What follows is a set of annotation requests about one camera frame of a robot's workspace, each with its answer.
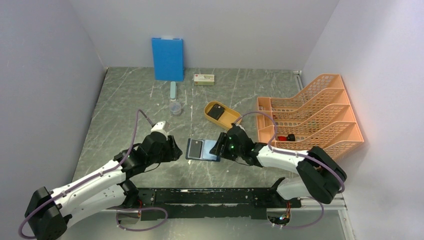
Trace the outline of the black credit card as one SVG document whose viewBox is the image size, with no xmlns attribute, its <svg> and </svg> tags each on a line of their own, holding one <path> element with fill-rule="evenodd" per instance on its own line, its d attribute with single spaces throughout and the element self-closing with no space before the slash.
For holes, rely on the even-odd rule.
<svg viewBox="0 0 424 240">
<path fill-rule="evenodd" d="M 186 158 L 187 159 L 201 159 L 203 151 L 203 140 L 200 139 L 188 139 Z"/>
</svg>

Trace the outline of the navy blue card holder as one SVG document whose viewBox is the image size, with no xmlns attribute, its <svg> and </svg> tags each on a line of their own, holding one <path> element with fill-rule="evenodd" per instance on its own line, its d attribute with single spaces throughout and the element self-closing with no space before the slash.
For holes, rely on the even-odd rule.
<svg viewBox="0 0 424 240">
<path fill-rule="evenodd" d="M 210 140 L 210 139 L 196 139 L 196 140 L 203 140 L 203 148 L 202 148 L 201 159 L 187 159 L 186 154 L 185 154 L 185 158 L 187 160 L 210 161 L 210 162 L 220 162 L 221 161 L 221 159 L 217 159 L 214 155 L 209 153 L 211 148 L 215 145 L 216 140 Z"/>
</svg>

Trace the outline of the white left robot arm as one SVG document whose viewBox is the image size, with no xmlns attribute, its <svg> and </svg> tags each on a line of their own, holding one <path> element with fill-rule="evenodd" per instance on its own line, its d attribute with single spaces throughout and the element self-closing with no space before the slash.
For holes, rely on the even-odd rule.
<svg viewBox="0 0 424 240">
<path fill-rule="evenodd" d="M 77 217 L 114 207 L 141 207 L 139 190 L 130 179 L 153 164 L 176 161 L 182 154 L 172 135 L 153 131 L 79 180 L 54 190 L 36 190 L 18 233 L 29 240 L 56 240 L 78 221 Z"/>
</svg>

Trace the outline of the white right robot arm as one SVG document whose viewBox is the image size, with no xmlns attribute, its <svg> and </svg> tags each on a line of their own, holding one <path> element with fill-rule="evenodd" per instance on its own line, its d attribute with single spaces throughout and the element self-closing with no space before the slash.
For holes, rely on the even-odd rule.
<svg viewBox="0 0 424 240">
<path fill-rule="evenodd" d="M 296 178 L 276 183 L 269 197 L 275 207 L 303 197 L 330 204 L 336 194 L 345 190 L 346 173 L 321 147 L 288 150 L 253 142 L 237 124 L 219 135 L 210 154 L 231 161 L 241 158 L 248 166 L 277 168 L 297 174 Z"/>
</svg>

